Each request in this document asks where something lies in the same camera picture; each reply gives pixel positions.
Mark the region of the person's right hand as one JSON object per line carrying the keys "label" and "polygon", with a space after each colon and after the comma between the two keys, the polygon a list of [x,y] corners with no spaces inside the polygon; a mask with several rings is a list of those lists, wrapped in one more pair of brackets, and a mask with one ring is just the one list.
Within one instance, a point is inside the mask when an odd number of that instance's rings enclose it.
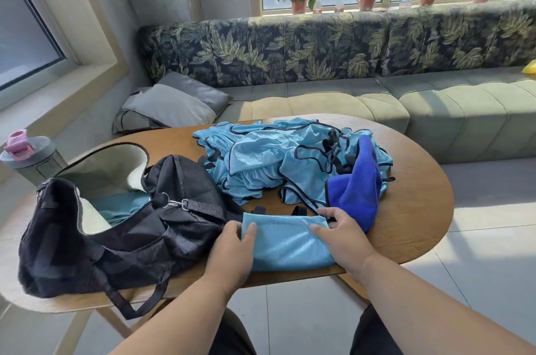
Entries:
{"label": "person's right hand", "polygon": [[357,222],[340,208],[319,208],[318,213],[334,218],[334,251],[329,251],[335,262],[358,282],[365,280],[365,266],[377,252]]}

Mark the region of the person's left hand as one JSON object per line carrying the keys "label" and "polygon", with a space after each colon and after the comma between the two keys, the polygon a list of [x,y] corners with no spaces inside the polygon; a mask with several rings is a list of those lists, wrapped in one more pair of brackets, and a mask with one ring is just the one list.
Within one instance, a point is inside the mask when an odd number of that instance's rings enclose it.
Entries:
{"label": "person's left hand", "polygon": [[253,257],[242,248],[241,230],[239,222],[225,224],[209,253],[203,275],[226,299],[244,284],[253,265]]}

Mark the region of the light blue towel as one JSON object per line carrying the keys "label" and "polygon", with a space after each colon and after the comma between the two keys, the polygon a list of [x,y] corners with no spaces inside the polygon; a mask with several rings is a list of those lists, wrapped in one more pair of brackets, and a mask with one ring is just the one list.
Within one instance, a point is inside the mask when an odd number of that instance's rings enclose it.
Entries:
{"label": "light blue towel", "polygon": [[310,231],[310,225],[328,228],[322,216],[275,216],[245,213],[241,237],[257,225],[252,272],[304,271],[335,264],[327,245]]}

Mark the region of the person's left forearm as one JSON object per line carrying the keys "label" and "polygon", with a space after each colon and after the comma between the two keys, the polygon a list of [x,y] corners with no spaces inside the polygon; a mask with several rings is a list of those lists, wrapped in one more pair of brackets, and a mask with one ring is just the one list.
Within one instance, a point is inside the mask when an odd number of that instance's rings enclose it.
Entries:
{"label": "person's left forearm", "polygon": [[231,288],[226,278],[201,277],[109,355],[208,355]]}

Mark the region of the person's right forearm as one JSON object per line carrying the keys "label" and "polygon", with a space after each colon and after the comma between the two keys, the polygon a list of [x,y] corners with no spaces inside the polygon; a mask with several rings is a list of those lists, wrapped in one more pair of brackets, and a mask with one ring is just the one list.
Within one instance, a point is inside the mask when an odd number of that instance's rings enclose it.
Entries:
{"label": "person's right forearm", "polygon": [[536,346],[378,253],[351,274],[404,355],[536,355]]}

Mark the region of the dark blue towel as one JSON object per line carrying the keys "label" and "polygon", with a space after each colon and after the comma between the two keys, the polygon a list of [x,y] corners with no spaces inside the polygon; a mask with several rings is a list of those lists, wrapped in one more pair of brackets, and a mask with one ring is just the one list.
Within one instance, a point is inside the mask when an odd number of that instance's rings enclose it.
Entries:
{"label": "dark blue towel", "polygon": [[353,218],[364,233],[373,227],[379,208],[383,179],[371,135],[358,138],[353,166],[332,158],[336,176],[325,182],[326,206],[339,208]]}

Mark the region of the wooden table leg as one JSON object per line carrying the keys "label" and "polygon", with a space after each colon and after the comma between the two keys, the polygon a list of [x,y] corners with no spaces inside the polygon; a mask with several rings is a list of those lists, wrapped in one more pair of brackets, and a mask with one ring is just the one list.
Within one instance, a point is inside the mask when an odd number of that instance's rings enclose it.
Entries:
{"label": "wooden table leg", "polygon": [[353,292],[361,301],[366,304],[371,304],[369,296],[365,288],[359,284],[349,273],[338,274],[336,277],[342,282],[351,292]]}
{"label": "wooden table leg", "polygon": [[96,312],[122,337],[128,338],[133,329],[111,307],[99,307]]}
{"label": "wooden table leg", "polygon": [[73,355],[93,310],[77,311],[59,340],[53,355]]}

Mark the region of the black duffel bag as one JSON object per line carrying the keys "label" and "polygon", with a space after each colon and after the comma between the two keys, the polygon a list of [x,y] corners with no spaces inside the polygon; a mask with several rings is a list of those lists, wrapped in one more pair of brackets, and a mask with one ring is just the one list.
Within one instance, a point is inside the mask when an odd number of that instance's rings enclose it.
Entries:
{"label": "black duffel bag", "polygon": [[[90,203],[135,190],[150,202],[114,227]],[[243,214],[200,163],[167,155],[149,165],[141,145],[112,144],[37,187],[19,244],[18,280],[38,298],[103,292],[124,318],[140,318]]]}

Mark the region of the person's black trousers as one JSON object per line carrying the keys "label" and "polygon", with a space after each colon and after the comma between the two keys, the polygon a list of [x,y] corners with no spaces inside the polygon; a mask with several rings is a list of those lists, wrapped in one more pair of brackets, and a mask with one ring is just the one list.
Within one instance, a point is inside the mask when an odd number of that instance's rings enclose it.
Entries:
{"label": "person's black trousers", "polygon": [[[208,355],[257,355],[239,317],[225,309]],[[350,355],[403,355],[373,305],[362,313]]]}

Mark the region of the light blue cloth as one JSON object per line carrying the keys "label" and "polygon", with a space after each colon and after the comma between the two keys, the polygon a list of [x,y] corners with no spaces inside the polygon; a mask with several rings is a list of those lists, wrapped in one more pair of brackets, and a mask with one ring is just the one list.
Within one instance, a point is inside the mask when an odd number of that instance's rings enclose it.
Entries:
{"label": "light blue cloth", "polygon": [[148,202],[150,202],[150,195],[140,190],[90,200],[91,205],[111,227],[130,218]]}

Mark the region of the light grey pillow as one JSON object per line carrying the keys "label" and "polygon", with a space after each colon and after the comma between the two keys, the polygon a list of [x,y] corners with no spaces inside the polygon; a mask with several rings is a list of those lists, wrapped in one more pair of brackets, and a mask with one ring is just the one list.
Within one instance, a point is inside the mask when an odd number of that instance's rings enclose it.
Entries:
{"label": "light grey pillow", "polygon": [[162,84],[130,96],[123,104],[123,109],[169,128],[208,125],[217,117],[214,110],[203,101]]}

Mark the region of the dark grey pillow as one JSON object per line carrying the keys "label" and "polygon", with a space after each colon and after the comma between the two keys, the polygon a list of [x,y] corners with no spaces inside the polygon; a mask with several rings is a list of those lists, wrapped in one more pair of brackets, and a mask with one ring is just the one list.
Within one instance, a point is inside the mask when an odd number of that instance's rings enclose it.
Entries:
{"label": "dark grey pillow", "polygon": [[233,100],[233,97],[224,91],[220,91],[189,76],[173,71],[165,74],[157,84],[166,85],[191,95],[211,108],[216,116],[219,116]]}

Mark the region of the green sofa with leaf-print back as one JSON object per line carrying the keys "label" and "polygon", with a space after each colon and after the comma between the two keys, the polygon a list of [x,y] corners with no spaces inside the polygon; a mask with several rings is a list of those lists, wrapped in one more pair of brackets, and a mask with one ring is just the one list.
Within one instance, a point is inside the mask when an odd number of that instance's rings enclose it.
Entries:
{"label": "green sofa with leaf-print back", "polygon": [[342,114],[439,163],[536,157],[534,0],[178,22],[135,41],[153,83],[230,94],[216,121]]}

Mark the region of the grey bottle with pink lid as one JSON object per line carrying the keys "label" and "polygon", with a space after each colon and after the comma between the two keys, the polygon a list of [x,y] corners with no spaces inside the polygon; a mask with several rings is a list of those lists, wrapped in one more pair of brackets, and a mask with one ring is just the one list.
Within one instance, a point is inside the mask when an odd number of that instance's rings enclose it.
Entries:
{"label": "grey bottle with pink lid", "polygon": [[8,136],[0,162],[35,186],[53,178],[68,165],[52,139],[29,136],[26,129]]}

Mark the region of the side window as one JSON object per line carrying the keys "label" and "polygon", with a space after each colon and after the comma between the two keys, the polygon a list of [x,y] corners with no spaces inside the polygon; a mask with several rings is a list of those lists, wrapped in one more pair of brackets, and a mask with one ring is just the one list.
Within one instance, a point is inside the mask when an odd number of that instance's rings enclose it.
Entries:
{"label": "side window", "polygon": [[0,0],[0,111],[79,65],[44,0]]}

